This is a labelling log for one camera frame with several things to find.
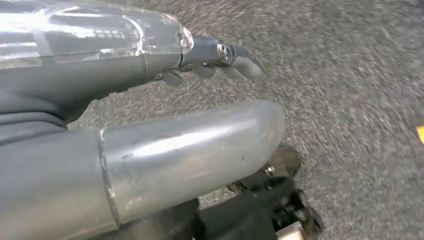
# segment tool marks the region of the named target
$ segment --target black mechanical part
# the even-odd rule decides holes
[[[294,177],[301,168],[302,161],[296,150],[280,144],[262,169],[274,177]]]
[[[299,154],[296,150],[280,144],[278,148],[275,150],[269,161],[260,172],[265,173],[268,176],[272,177],[294,177],[296,173],[299,171],[302,165],[302,161],[299,157]],[[246,189],[245,184],[249,184],[253,178],[257,178],[258,176],[262,176],[265,178],[263,174],[255,174],[254,176],[250,176],[247,179],[244,179],[245,183],[242,184],[240,181],[234,182],[233,184],[228,186],[228,189],[232,192],[238,193]]]

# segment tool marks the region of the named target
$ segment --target transparent tape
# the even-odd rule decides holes
[[[0,0],[0,69],[185,54],[193,37],[176,17],[105,2]]]

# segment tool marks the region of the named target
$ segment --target robotic arm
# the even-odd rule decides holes
[[[255,78],[250,54],[168,14],[92,1],[0,0],[0,234],[87,239],[258,171],[284,132],[256,101],[68,131],[94,99],[178,71]]]

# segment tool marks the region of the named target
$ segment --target gray plastic arm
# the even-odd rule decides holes
[[[192,47],[191,33],[165,13],[0,0],[0,114],[45,112],[72,122],[93,99],[177,67]]]
[[[87,239],[226,186],[266,163],[284,118],[254,101],[105,130],[52,122],[0,146],[1,238]]]

